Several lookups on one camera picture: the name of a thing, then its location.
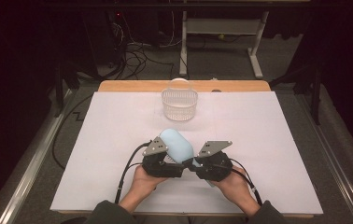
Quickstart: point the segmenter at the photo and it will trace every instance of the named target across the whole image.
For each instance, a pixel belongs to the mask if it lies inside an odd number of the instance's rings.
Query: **gray floor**
[[[296,50],[299,38],[287,41],[280,37],[263,39],[258,51],[258,59],[264,80],[270,81],[282,76]],[[206,40],[192,37],[188,43],[188,67],[191,79],[255,79],[250,67],[246,48],[252,42],[251,37],[241,37],[232,43],[220,43],[216,40]],[[145,69],[137,76],[139,79],[169,79],[177,77],[179,67],[179,47],[154,49],[146,47],[146,55],[153,61],[147,61]],[[309,96],[295,95],[292,84],[282,84],[274,88],[281,104],[288,125],[304,160],[307,172],[315,186],[324,215],[314,218],[288,218],[290,223],[353,223],[353,139],[346,126],[332,106],[325,88],[321,90],[320,121],[321,125],[313,125],[307,115]],[[78,91],[73,92],[71,108],[92,94],[98,88],[98,83],[84,82]],[[74,112],[80,112],[84,117],[90,100],[78,106]],[[37,134],[33,144],[27,149],[21,161],[14,170],[7,184],[0,192],[0,217],[16,190],[25,169],[35,155],[37,143],[46,134],[47,125],[53,119],[54,110],[49,113],[49,119],[43,124],[43,129]],[[66,120],[54,143],[54,149],[61,164],[66,164],[73,149],[82,121],[73,113]],[[36,176],[20,212],[14,223],[61,223],[77,215],[62,215],[49,210],[55,190],[60,182],[63,170],[57,166],[51,157],[46,155],[41,169]],[[345,182],[352,191],[343,189]]]

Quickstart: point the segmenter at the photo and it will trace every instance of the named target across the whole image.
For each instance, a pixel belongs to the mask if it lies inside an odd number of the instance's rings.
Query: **plastic basket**
[[[172,88],[176,81],[183,81],[188,84],[187,89]],[[164,115],[177,121],[192,119],[196,113],[198,93],[188,80],[174,78],[168,83],[168,88],[162,91],[162,105]]]

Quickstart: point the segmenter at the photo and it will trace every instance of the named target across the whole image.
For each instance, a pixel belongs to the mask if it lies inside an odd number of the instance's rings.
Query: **person's right hand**
[[[234,166],[234,170],[245,174],[246,172]],[[252,217],[261,208],[252,198],[247,182],[240,175],[231,172],[226,178],[217,182],[211,181],[217,186],[223,195],[232,203],[235,203],[247,216]]]

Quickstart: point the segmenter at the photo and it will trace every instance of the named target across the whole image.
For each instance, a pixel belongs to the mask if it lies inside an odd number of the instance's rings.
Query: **horizontal metal bar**
[[[42,7],[51,10],[241,10],[241,9],[303,9],[303,10],[334,10],[347,7],[343,4],[320,4],[310,2],[232,2],[232,3],[157,3],[157,4],[109,4],[109,3],[42,3]]]

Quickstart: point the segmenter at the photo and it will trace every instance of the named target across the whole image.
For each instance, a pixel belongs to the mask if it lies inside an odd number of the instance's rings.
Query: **gray carpet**
[[[194,47],[194,49],[190,49],[188,53],[191,79],[210,79],[213,77],[218,79],[255,79],[246,50],[241,47],[249,46],[250,41],[252,41],[250,37],[240,38],[232,43],[207,40],[205,47],[201,48],[204,44],[203,40],[198,37],[193,38],[189,42],[189,46]],[[265,80],[272,80],[285,73],[299,41],[300,38],[292,38],[288,41],[279,37],[263,39],[258,51],[258,59]],[[145,69],[137,75],[139,79],[177,77],[179,48],[145,48],[145,53],[151,60],[159,63],[147,61]],[[128,74],[131,74],[130,70],[126,70],[124,75],[127,76]],[[310,118],[306,116],[304,107],[298,99],[299,96],[293,94],[291,87],[290,84],[279,85],[275,88],[275,92],[303,158],[304,165],[317,191],[324,215],[314,218],[289,217],[288,221],[290,223],[353,223],[353,215],[329,168]],[[82,83],[80,89],[76,91],[72,105],[76,105],[90,96],[97,88],[98,83]],[[76,113],[72,113],[65,120],[54,143],[55,155],[63,165],[67,164],[82,125],[81,119],[84,118],[89,104],[90,99],[78,106],[74,110]],[[326,90],[321,93],[320,121],[329,143],[332,147],[338,149],[336,156],[345,168],[353,186],[353,140],[343,121],[332,107],[332,101],[326,94]],[[0,216],[34,153],[35,146],[27,149],[13,175],[0,192]],[[51,157],[51,152],[49,152],[14,223],[61,223],[69,218],[79,216],[62,215],[49,210],[62,174],[63,170],[56,164]],[[293,186],[286,183],[286,188],[293,188]]]

